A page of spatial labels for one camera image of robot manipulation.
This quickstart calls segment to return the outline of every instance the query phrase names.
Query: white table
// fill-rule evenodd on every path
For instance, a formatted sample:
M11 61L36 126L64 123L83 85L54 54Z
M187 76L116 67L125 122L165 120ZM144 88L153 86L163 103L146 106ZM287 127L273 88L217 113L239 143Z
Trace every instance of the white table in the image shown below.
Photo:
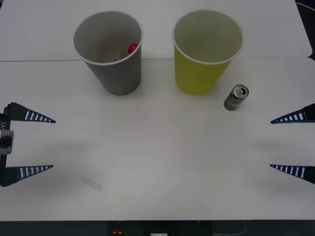
M106 10L127 12L140 22L143 58L173 58L173 25L196 9L233 17L244 31L246 57L312 54L294 0L6 0L0 11L0 61L78 59L71 44L75 28Z
M57 121L12 123L7 165L55 166L0 188L1 221L315 219L315 186L269 167L315 165L313 124L270 124L314 103L311 59L238 58L206 96L176 87L171 59L143 60L128 96L108 94L82 61L0 71L0 107ZM250 95L229 112L237 83Z

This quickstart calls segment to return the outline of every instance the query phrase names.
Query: white cable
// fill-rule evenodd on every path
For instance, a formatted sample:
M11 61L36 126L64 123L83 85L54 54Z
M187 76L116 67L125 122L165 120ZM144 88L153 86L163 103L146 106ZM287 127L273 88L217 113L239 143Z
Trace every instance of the white cable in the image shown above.
M244 234L245 231L246 231L246 221L244 221L244 230L243 230L243 232L241 232L239 234L226 235L226 234L217 234L216 232L213 232L214 235L212 235L212 236L239 236L239 235Z
M306 6L306 5L302 4L302 3L297 2L296 4L304 6L304 7L307 7L308 9L315 11L315 9L311 8L310 6Z

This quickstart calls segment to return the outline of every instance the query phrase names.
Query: gray paper cup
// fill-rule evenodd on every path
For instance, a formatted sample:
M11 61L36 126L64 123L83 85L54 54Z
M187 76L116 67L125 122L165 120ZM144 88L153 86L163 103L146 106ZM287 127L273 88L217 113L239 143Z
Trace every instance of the gray paper cup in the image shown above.
M141 82L141 43L143 31L131 16L99 12L86 18L76 29L73 46L104 88L114 95L127 95ZM129 56L115 61L118 53L138 44Z

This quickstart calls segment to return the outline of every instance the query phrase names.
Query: can lid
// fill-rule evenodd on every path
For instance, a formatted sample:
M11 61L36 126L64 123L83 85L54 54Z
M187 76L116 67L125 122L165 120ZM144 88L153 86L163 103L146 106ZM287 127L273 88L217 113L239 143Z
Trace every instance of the can lid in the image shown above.
M238 99L244 100L247 98L249 94L249 90L245 85L237 85L233 89L233 95L236 96Z

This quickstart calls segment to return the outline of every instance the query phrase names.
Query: yellow paper cup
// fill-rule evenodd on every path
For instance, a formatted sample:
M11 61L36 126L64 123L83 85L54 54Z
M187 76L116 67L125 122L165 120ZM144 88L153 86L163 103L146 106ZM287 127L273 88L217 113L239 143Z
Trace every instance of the yellow paper cup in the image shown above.
M206 94L240 53L243 34L229 16L200 10L175 24L173 42L178 87L188 94Z

